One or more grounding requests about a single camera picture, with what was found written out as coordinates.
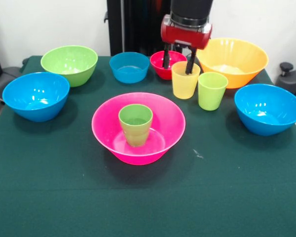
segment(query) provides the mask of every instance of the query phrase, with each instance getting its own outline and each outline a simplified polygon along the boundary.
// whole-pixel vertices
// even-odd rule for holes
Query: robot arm
[[[190,74],[197,49],[204,49],[210,39],[212,25],[208,22],[213,0],[172,0],[171,13],[161,23],[161,38],[166,43],[163,67],[169,67],[170,45],[188,47],[192,54],[187,63]]]

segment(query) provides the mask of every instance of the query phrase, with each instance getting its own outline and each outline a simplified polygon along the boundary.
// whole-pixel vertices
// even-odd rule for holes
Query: plastic cup
[[[228,79],[219,73],[203,73],[198,78],[198,104],[208,111],[218,109],[223,94],[228,85]]]
[[[193,96],[201,72],[200,67],[194,63],[192,73],[187,75],[186,65],[187,62],[178,62],[172,66],[173,94],[179,99],[188,99]]]
[[[133,147],[145,144],[152,123],[152,111],[141,104],[123,107],[118,114],[127,143]]]

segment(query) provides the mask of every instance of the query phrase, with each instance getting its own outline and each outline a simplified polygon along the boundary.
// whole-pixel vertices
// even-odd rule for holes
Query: green cup
[[[218,109],[228,79],[219,73],[203,73],[198,78],[198,104],[208,111]]]
[[[118,118],[127,143],[133,147],[144,145],[152,123],[151,109],[141,104],[127,105],[119,111]]]

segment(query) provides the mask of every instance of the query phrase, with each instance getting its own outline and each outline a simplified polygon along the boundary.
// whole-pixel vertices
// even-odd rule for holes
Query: black knob
[[[284,62],[280,64],[280,68],[284,73],[288,73],[294,66],[291,63]]]
[[[109,14],[108,14],[108,12],[106,12],[105,15],[104,15],[104,23],[105,23],[107,20],[109,20]]]

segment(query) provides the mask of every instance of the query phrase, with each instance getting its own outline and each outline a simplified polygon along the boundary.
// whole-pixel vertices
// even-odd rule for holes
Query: pink bowl
[[[172,78],[172,73],[171,73],[171,67],[172,67],[172,65],[175,64],[175,63],[177,63],[177,62],[180,62],[180,61],[187,61],[187,59],[181,53],[178,53],[176,51],[169,51],[169,55],[170,55],[169,68],[168,69],[164,69],[162,67],[163,55],[164,55],[164,51],[156,52],[155,54],[153,54],[150,57],[150,63],[152,65],[152,67],[154,68],[154,70],[156,71],[156,73],[162,79],[164,79],[164,80],[171,80],[171,78]]]
[[[118,120],[118,112],[129,104],[151,108],[153,120],[146,143],[129,146]],[[115,96],[104,102],[94,113],[92,131],[95,138],[121,161],[144,165],[160,159],[182,137],[185,117],[171,100],[160,95],[134,92]]]

